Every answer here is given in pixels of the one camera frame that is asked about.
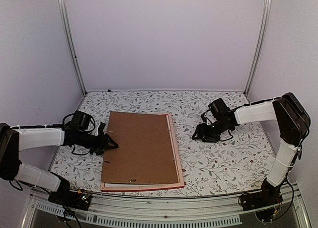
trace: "floral pattern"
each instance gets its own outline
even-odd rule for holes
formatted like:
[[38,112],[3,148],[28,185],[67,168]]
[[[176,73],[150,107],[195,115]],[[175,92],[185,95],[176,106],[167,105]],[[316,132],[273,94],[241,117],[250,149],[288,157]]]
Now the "floral pattern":
[[[275,159],[273,150],[259,123],[236,127],[234,138],[215,144],[194,141],[191,136],[201,123],[200,115],[213,100],[222,98],[234,108],[247,103],[240,92],[201,91],[116,91],[91,92],[80,108],[91,114],[98,125],[108,122],[110,111],[152,113],[170,112],[185,187],[152,192],[117,193],[132,196],[182,197],[231,194],[259,189]],[[229,135],[224,133],[222,139]],[[71,154],[61,147],[51,171],[69,180],[73,188],[100,192],[102,156]],[[87,149],[77,147],[77,153]]]

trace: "ventilation grille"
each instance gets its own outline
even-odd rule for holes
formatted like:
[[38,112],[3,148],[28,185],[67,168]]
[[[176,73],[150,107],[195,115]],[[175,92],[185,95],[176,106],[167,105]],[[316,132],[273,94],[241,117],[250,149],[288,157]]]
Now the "ventilation grille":
[[[47,204],[44,202],[37,202],[37,209],[57,215],[63,216],[64,209],[54,204]],[[209,219],[202,221],[175,221],[175,222],[150,222],[150,221],[133,221],[125,219],[107,218],[100,215],[83,214],[77,212],[79,220],[95,224],[99,226],[107,226],[110,228],[221,228],[240,225],[239,216],[231,216],[219,219]]]

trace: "brown board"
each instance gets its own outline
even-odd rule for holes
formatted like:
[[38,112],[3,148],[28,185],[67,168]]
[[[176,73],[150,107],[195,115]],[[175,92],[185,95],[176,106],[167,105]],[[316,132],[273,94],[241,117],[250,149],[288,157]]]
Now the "brown board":
[[107,130],[119,148],[105,151],[102,182],[179,182],[167,115],[111,112]]

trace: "white wall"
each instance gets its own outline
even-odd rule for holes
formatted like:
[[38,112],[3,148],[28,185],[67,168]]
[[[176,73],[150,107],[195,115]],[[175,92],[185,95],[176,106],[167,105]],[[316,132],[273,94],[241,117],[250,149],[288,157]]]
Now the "white wall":
[[[252,101],[291,91],[312,119],[304,141],[303,157],[293,176],[299,185],[313,227],[318,227],[318,0],[273,0],[256,77]],[[265,130],[277,148],[275,123]]]
[[88,91],[243,91],[264,0],[66,0]]
[[[57,0],[0,0],[0,122],[61,122],[81,99]],[[47,169],[54,148],[20,153]],[[0,180],[0,227],[18,227],[30,189]]]

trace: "robotic arm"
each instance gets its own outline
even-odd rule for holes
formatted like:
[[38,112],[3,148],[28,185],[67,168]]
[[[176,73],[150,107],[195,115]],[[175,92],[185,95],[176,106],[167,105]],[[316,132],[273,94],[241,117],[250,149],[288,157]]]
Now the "robotic arm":
[[104,150],[116,149],[118,145],[104,133],[104,123],[98,127],[98,135],[88,131],[89,124],[95,127],[94,119],[81,111],[76,111],[71,121],[50,126],[10,127],[0,124],[0,178],[8,181],[20,181],[40,187],[50,193],[49,201],[82,210],[88,210],[89,193],[83,189],[72,192],[70,183],[64,178],[37,167],[24,164],[18,153],[23,150],[47,146],[80,145],[89,149],[89,153],[101,155]]
[[244,194],[241,204],[244,210],[251,210],[281,202],[280,187],[294,166],[297,156],[301,157],[302,142],[309,133],[311,123],[294,94],[286,93],[282,97],[246,104],[233,110],[222,99],[217,99],[209,105],[208,111],[212,112],[216,122],[208,125],[206,112],[203,113],[201,118],[204,123],[197,126],[192,139],[216,143],[220,141],[222,132],[233,131],[235,126],[267,120],[277,121],[281,142],[273,167],[262,183],[261,192]]

